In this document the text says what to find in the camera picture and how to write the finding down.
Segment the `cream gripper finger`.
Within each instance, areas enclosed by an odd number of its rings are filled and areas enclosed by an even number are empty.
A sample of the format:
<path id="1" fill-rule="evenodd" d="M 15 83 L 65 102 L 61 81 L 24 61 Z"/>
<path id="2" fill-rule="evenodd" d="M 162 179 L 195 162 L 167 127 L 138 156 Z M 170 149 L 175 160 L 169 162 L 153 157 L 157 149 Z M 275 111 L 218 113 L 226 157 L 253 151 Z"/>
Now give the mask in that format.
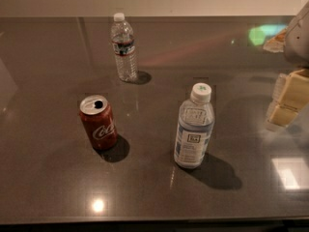
<path id="1" fill-rule="evenodd" d="M 269 131 L 280 131 L 283 129 L 282 126 L 278 126 L 270 121 L 270 115 L 274 112 L 276 105 L 279 103 L 279 98 L 284 88 L 284 85 L 286 83 L 286 78 L 287 76 L 285 74 L 280 73 L 274 85 L 274 89 L 272 93 L 272 101 L 268 106 L 266 120 L 265 120 L 265 127 Z"/>
<path id="2" fill-rule="evenodd" d="M 309 70 L 286 74 L 286 83 L 270 121 L 286 128 L 309 102 Z"/>

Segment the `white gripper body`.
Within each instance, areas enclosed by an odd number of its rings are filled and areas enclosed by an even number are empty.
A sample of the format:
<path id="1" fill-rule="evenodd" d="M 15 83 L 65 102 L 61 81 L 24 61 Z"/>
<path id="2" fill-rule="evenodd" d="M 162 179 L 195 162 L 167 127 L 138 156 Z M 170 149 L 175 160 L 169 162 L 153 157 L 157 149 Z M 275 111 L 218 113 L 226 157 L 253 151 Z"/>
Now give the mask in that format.
<path id="1" fill-rule="evenodd" d="M 309 1 L 288 25 L 284 56 L 292 64 L 309 67 Z"/>

